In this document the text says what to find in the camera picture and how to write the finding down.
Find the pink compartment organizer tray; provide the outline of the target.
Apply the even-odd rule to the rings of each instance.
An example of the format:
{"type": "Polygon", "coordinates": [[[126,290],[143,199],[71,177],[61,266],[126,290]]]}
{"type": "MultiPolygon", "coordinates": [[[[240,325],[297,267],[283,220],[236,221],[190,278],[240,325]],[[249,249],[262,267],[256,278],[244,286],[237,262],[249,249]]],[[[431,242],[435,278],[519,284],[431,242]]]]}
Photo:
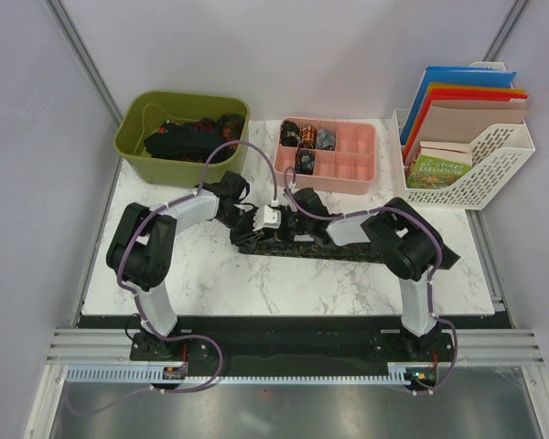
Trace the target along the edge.
{"type": "Polygon", "coordinates": [[[376,176],[376,129],[370,123],[287,117],[300,130],[305,124],[334,131],[334,151],[311,149],[316,154],[312,176],[295,171],[296,153],[301,148],[280,144],[280,129],[274,156],[274,171],[279,187],[311,187],[317,191],[364,195],[376,176]]]}

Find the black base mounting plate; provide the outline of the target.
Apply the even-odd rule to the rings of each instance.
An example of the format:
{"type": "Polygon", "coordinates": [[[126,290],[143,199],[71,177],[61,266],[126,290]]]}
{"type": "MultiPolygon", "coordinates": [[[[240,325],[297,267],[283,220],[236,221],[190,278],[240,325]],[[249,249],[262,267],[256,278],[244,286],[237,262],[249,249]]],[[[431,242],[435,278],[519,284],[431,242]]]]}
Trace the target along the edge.
{"type": "Polygon", "coordinates": [[[389,363],[445,364],[454,351],[448,326],[420,341],[396,316],[182,316],[165,341],[136,316],[84,316],[79,327],[122,330],[130,360],[183,361],[197,377],[382,375],[389,363]]]}

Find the blue folder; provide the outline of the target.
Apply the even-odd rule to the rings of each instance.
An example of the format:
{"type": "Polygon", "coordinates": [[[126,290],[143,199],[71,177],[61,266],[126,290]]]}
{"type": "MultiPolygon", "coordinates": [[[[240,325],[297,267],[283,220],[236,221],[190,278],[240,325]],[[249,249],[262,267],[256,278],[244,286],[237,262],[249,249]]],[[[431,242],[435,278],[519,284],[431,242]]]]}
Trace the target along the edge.
{"type": "Polygon", "coordinates": [[[484,67],[429,66],[419,84],[413,104],[401,131],[400,141],[404,145],[413,129],[414,121],[422,106],[431,82],[466,86],[509,88],[516,77],[515,70],[497,70],[484,67]]]}

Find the rolled grey tie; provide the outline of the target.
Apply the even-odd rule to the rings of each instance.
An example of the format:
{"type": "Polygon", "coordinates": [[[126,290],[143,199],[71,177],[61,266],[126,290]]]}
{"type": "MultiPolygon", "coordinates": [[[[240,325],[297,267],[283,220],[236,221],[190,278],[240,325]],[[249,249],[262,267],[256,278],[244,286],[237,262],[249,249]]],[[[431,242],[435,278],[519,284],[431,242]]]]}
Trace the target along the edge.
{"type": "Polygon", "coordinates": [[[334,151],[335,148],[336,148],[335,132],[320,128],[317,133],[316,149],[334,151]]]}

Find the orange folder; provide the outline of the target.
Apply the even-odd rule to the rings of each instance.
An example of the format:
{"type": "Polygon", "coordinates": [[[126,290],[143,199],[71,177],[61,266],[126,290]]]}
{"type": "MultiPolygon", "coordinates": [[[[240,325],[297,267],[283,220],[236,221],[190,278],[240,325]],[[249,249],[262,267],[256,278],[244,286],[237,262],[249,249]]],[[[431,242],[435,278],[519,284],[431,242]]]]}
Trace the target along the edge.
{"type": "Polygon", "coordinates": [[[401,131],[401,145],[410,146],[413,143],[433,101],[483,100],[488,102],[509,102],[511,99],[526,100],[528,97],[529,94],[523,89],[430,82],[418,105],[417,113],[409,112],[412,119],[408,121],[410,123],[408,133],[406,134],[404,129],[401,131]]]}

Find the green treehouse book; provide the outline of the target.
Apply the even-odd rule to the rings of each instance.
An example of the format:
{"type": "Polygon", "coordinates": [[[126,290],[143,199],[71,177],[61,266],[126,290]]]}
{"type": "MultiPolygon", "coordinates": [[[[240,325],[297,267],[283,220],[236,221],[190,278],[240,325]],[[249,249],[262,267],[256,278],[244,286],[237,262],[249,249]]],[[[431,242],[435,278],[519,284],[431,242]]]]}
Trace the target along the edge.
{"type": "Polygon", "coordinates": [[[422,141],[407,168],[408,188],[449,187],[473,167],[470,144],[422,141]]]}

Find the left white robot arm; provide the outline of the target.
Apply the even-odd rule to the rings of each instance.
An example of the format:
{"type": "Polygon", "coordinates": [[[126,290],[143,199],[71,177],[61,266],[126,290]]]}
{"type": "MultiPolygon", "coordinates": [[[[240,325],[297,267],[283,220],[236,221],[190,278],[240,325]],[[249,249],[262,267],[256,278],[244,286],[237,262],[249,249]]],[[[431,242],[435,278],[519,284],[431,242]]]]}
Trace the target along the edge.
{"type": "Polygon", "coordinates": [[[152,334],[150,347],[162,359],[174,359],[182,337],[166,287],[173,249],[179,233],[204,221],[217,220],[232,229],[245,210],[240,206],[250,184],[232,171],[217,183],[205,183],[187,195],[156,208],[133,202],[124,209],[106,253],[106,265],[116,282],[131,293],[141,326],[152,334]]]}

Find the rolled red orange tie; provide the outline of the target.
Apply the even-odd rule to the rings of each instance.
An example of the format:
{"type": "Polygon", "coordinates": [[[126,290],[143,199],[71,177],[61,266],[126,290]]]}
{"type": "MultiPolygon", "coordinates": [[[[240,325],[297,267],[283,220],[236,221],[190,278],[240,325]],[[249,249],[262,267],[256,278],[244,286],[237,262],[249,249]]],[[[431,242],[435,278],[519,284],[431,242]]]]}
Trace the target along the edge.
{"type": "Polygon", "coordinates": [[[318,128],[313,124],[305,124],[300,130],[300,147],[315,149],[317,144],[318,128]]]}

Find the aluminium frame rail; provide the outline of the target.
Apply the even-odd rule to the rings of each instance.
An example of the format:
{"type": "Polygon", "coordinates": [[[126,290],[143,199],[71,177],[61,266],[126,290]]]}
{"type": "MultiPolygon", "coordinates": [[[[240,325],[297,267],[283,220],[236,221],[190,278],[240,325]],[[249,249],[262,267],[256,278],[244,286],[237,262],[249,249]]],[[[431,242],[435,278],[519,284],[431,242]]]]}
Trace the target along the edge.
{"type": "Polygon", "coordinates": [[[177,362],[211,364],[269,360],[284,365],[313,359],[361,360],[365,364],[437,364],[456,360],[462,366],[531,366],[543,355],[528,329],[444,330],[431,349],[411,357],[396,329],[371,330],[211,330],[205,339],[178,342],[157,340],[140,332],[128,337],[121,330],[60,329],[48,350],[51,364],[126,364],[177,362]]]}

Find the dark green leaf-patterned tie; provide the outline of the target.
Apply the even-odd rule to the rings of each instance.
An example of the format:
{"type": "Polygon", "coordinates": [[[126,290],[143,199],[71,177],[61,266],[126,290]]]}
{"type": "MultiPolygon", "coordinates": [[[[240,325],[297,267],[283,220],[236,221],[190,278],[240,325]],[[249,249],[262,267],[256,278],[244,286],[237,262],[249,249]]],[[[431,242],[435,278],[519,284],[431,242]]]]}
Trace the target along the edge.
{"type": "Polygon", "coordinates": [[[319,246],[314,241],[295,241],[288,243],[280,240],[267,239],[238,242],[235,246],[240,253],[250,255],[377,264],[385,263],[381,254],[371,243],[352,243],[347,246],[336,246],[335,244],[319,246]]]}

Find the red folder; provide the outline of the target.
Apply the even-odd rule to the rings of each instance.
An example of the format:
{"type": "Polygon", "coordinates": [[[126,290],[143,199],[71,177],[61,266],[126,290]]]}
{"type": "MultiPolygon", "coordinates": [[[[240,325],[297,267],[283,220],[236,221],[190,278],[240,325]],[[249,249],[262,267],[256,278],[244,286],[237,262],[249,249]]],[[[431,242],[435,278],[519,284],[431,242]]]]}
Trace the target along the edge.
{"type": "Polygon", "coordinates": [[[403,140],[403,161],[410,164],[424,141],[468,144],[493,124],[522,123],[527,114],[522,91],[435,86],[403,140]]]}

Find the rolled dark blue tie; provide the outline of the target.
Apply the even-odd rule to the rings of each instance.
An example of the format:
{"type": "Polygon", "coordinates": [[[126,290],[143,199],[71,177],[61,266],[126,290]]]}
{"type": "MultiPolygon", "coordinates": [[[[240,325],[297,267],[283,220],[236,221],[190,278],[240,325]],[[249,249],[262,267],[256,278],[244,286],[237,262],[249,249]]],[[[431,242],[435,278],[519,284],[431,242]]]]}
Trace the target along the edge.
{"type": "Polygon", "coordinates": [[[296,153],[295,171],[300,175],[312,176],[315,170],[316,154],[311,149],[299,149],[296,153]]]}

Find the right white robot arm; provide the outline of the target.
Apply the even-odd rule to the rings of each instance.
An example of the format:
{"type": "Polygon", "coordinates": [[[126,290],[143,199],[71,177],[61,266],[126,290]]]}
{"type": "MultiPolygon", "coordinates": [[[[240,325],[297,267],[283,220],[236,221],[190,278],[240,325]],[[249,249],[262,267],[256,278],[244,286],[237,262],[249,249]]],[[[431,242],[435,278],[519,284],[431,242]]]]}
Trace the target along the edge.
{"type": "Polygon", "coordinates": [[[429,354],[440,333],[434,309],[433,277],[444,259],[439,233],[404,199],[394,197],[375,209],[316,214],[287,195],[293,214],[324,226],[326,237],[338,247],[369,243],[381,262],[398,278],[402,297],[401,349],[409,359],[429,354]]]}

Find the rolled dark patterned tie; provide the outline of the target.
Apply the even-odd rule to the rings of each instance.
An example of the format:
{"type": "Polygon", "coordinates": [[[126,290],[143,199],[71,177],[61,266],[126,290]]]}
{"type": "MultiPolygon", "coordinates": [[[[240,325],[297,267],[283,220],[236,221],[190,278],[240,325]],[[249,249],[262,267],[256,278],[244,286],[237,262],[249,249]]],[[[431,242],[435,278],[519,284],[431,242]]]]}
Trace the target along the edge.
{"type": "Polygon", "coordinates": [[[300,128],[289,120],[285,120],[280,126],[280,144],[287,147],[298,147],[300,143],[300,128]]]}

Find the olive green plastic bin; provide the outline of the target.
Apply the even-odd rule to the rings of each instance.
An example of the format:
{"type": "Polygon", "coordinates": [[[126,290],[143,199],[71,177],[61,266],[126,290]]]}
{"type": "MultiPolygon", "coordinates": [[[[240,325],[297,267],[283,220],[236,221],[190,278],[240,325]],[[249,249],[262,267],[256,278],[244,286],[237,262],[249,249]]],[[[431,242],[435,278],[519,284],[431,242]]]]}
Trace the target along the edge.
{"type": "Polygon", "coordinates": [[[249,120],[237,98],[149,91],[130,104],[114,149],[146,183],[192,187],[242,170],[249,120]]]}

